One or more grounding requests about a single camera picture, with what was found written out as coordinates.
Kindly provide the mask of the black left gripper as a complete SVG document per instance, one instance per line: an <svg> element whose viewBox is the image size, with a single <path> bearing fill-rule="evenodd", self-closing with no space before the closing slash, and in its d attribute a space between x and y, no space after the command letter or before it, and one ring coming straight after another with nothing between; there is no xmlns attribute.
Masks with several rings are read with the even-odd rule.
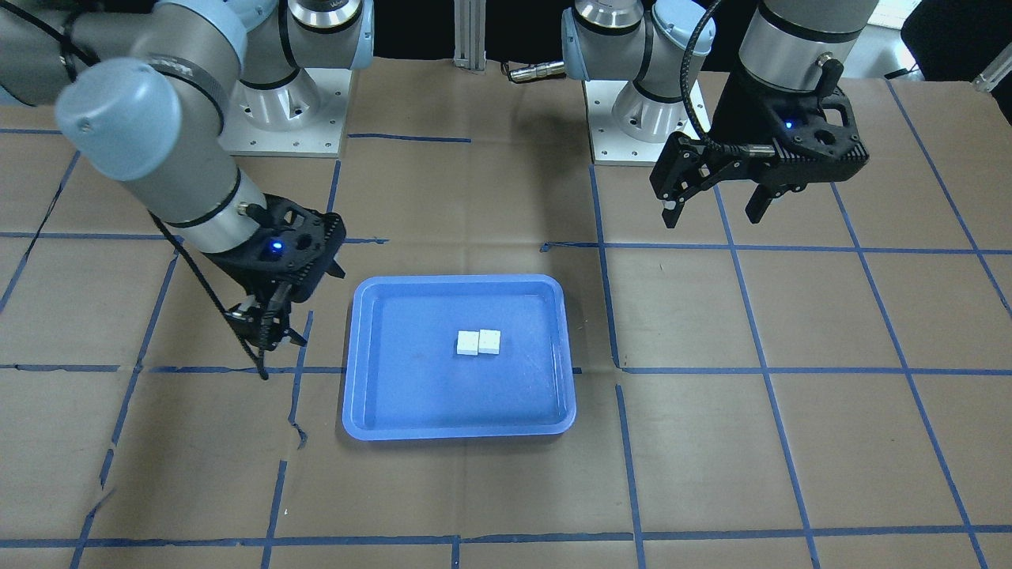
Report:
<svg viewBox="0 0 1012 569"><path fill-rule="evenodd" d="M870 152L839 86L843 70L839 60L816 60L814 90L788 92L738 62L720 95L708 140L673 133L655 162L650 183L663 200L665 227L677 227L688 198L724 180L757 184L745 214L759 224L785 191L842 183L860 172Z"/></svg>

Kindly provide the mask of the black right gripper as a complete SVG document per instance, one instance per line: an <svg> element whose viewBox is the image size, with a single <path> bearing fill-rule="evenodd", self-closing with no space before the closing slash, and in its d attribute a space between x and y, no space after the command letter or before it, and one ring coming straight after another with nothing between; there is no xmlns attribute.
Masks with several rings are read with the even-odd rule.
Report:
<svg viewBox="0 0 1012 569"><path fill-rule="evenodd" d="M239 339L263 352L272 352L282 339L306 347L308 339L289 326L289 314L293 303L313 295L324 275L345 276L336 262L347 235L344 220L339 213L301 208L273 194L253 210L252 237L209 256L248 296L244 305L227 310L228 321Z"/></svg>

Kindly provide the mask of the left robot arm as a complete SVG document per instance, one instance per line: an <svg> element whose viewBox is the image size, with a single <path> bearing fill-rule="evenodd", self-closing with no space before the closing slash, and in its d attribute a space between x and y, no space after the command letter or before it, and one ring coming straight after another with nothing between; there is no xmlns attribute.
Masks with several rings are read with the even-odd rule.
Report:
<svg viewBox="0 0 1012 569"><path fill-rule="evenodd" d="M751 180L746 216L812 183L842 183L868 162L844 64L874 1L759 1L738 44L711 126L690 90L719 42L719 1L574 1L561 14L572 79L618 80L644 101L682 107L690 133L666 130L650 180L668 228L690 198L723 181Z"/></svg>

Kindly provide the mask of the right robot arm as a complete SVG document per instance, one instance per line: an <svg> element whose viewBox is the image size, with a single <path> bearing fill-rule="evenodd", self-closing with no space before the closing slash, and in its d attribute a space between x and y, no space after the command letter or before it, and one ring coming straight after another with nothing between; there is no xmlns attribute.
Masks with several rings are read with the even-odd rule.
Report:
<svg viewBox="0 0 1012 569"><path fill-rule="evenodd" d="M336 157L372 1L4 1L2 102L55 109L66 139L244 291L217 306L243 345L289 324L336 262L337 213L267 194L238 156Z"/></svg>

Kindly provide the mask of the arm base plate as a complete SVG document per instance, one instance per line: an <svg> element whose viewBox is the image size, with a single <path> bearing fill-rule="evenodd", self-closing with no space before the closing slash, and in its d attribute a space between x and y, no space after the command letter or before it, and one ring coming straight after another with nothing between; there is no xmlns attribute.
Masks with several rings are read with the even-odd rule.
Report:
<svg viewBox="0 0 1012 569"><path fill-rule="evenodd" d="M218 144L234 157L339 158L354 79L351 70L307 69L271 89L238 82Z"/></svg>
<svg viewBox="0 0 1012 569"><path fill-rule="evenodd" d="M651 167L673 132L697 136L682 102L660 102L630 81L585 81L593 162L604 166Z"/></svg>

